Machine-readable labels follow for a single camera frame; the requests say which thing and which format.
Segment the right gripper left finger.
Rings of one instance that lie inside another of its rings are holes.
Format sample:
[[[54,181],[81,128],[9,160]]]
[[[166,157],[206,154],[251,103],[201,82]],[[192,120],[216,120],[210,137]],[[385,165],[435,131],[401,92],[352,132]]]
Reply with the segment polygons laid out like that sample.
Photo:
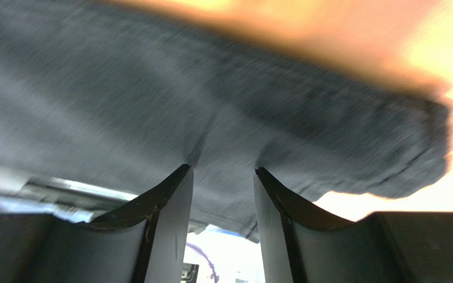
[[[89,223],[0,214],[0,282],[179,282],[192,195],[184,164]]]

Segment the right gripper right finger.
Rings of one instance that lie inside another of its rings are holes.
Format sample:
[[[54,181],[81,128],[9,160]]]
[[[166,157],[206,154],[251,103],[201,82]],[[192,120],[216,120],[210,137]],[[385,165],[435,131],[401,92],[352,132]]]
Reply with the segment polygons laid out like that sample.
[[[453,282],[453,212],[375,212],[352,222],[263,167],[254,195],[267,282]]]

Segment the black denim trousers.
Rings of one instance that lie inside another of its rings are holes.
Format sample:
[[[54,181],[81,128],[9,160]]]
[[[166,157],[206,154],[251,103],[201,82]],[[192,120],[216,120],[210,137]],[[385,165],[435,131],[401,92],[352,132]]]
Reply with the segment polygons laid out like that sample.
[[[447,171],[447,107],[101,1],[0,1],[0,165],[144,192],[258,242],[253,175],[310,201],[404,198]]]

